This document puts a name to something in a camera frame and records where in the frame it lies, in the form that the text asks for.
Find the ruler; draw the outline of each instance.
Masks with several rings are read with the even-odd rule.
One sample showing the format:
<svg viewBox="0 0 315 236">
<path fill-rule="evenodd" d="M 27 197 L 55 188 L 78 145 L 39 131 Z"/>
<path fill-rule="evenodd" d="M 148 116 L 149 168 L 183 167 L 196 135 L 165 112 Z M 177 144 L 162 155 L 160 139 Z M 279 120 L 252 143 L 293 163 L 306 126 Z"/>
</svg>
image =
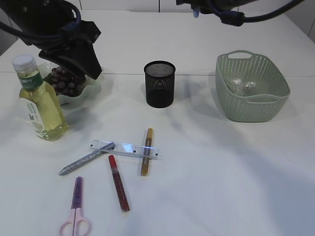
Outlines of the ruler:
<svg viewBox="0 0 315 236">
<path fill-rule="evenodd" d="M 110 143 L 114 143 L 115 146 L 108 150 L 102 150 L 102 148 Z M 160 157 L 159 150 L 156 147 L 137 146 L 134 144 L 117 143 L 113 141 L 94 140 L 89 149 L 105 151 L 107 153 L 132 156 L 132 157 L 149 157 L 150 159 L 158 159 Z"/>
</svg>

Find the white wall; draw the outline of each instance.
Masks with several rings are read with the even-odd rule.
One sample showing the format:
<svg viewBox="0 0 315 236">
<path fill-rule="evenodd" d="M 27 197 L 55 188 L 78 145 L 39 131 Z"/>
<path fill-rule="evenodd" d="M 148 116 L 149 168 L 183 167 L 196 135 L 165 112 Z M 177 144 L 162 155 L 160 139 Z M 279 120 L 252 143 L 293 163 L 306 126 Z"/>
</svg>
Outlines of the white wall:
<svg viewBox="0 0 315 236">
<path fill-rule="evenodd" d="M 305 0 L 286 13 L 305 34 L 309 35 L 315 20 L 315 0 Z"/>
<path fill-rule="evenodd" d="M 192 12 L 189 4 L 177 6 L 176 0 L 160 0 L 161 12 Z"/>
<path fill-rule="evenodd" d="M 66 1 L 72 3 L 72 4 L 75 5 L 78 9 L 81 9 L 80 0 L 66 0 Z"/>
<path fill-rule="evenodd" d="M 278 9 L 290 1 L 291 0 L 258 0 L 244 6 L 240 6 L 240 11 L 267 12 Z"/>
<path fill-rule="evenodd" d="M 158 0 L 81 0 L 83 10 L 158 12 Z"/>
<path fill-rule="evenodd" d="M 312 30 L 311 30 L 311 32 L 310 32 L 310 38 L 311 38 L 311 40 L 313 40 L 313 42 L 315 43 L 315 26 L 314 26 L 315 24 L 313 24 L 313 28 L 312 28 Z"/>
<path fill-rule="evenodd" d="M 7 15 L 1 9 L 0 9 L 0 21 L 9 26 L 11 25 Z M 0 55 L 2 55 L 2 53 L 4 53 L 15 41 L 16 41 L 15 36 L 10 35 L 0 30 Z"/>
</svg>

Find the red glitter pen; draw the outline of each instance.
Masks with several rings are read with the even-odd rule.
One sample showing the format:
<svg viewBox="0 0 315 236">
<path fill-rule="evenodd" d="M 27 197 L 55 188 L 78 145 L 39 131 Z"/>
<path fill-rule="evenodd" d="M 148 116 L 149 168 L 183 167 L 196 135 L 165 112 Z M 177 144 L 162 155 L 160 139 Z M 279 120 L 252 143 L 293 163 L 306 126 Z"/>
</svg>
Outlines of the red glitter pen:
<svg viewBox="0 0 315 236">
<path fill-rule="evenodd" d="M 115 183 L 120 207 L 122 209 L 122 212 L 127 212 L 130 209 L 129 209 L 128 201 L 127 201 L 126 194 L 124 191 L 123 183 L 122 183 L 122 180 L 120 179 L 120 174 L 117 169 L 115 157 L 113 155 L 110 155 L 108 159 L 109 159 L 110 168 L 113 173 L 114 183 Z"/>
</svg>

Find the scissors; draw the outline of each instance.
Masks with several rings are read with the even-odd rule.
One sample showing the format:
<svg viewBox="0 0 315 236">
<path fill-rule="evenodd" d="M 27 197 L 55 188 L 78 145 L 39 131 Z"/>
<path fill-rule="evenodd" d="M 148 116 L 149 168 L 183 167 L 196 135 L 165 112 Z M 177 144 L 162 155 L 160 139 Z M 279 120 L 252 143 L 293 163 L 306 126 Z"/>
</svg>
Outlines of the scissors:
<svg viewBox="0 0 315 236">
<path fill-rule="evenodd" d="M 71 236 L 78 236 L 78 229 L 81 222 L 85 222 L 88 226 L 85 234 L 81 236 L 87 236 L 91 231 L 91 225 L 88 220 L 82 217 L 82 191 L 83 191 L 83 178 L 77 177 L 75 180 L 72 206 L 69 219 L 60 227 L 59 236 L 63 236 L 63 230 L 67 225 L 71 225 Z"/>
</svg>

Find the scissors blade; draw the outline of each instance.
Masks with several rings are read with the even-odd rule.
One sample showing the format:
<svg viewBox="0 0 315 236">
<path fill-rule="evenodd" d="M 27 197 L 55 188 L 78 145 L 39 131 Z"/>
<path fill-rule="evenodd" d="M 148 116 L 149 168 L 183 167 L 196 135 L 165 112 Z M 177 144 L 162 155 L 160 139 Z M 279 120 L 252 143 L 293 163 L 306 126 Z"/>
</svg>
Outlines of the scissors blade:
<svg viewBox="0 0 315 236">
<path fill-rule="evenodd" d="M 82 191 L 83 191 L 83 178 L 77 177 L 75 180 L 72 206 L 71 209 L 77 209 L 82 207 Z"/>
</svg>

